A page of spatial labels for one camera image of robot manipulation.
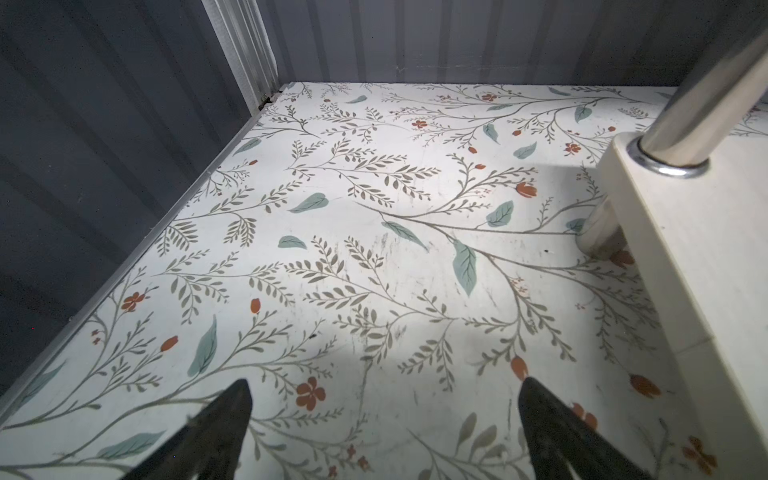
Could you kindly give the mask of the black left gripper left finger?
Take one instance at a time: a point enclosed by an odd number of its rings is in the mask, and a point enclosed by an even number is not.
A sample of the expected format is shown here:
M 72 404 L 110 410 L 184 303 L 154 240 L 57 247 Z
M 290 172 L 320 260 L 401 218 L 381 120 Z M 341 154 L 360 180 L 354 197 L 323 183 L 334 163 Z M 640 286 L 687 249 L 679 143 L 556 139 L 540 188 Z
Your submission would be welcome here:
M 248 382 L 236 380 L 124 477 L 232 480 L 252 408 Z

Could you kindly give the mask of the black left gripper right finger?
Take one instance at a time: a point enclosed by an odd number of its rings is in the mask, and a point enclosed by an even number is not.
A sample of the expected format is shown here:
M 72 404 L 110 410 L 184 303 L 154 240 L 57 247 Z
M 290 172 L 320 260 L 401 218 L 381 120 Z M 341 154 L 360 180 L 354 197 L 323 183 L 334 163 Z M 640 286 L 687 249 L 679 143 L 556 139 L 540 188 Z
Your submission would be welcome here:
M 537 479 L 648 479 L 549 389 L 525 379 L 518 410 Z

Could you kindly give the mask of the white two-tier shelf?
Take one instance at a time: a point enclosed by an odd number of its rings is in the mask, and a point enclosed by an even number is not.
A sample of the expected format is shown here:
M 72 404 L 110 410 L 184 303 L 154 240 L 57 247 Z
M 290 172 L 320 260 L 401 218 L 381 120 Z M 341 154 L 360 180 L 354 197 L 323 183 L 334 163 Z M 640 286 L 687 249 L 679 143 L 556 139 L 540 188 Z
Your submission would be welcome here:
M 767 5 L 738 1 L 648 130 L 613 138 L 577 237 L 631 250 L 728 479 L 767 475 L 767 143 L 732 136 L 766 90 Z

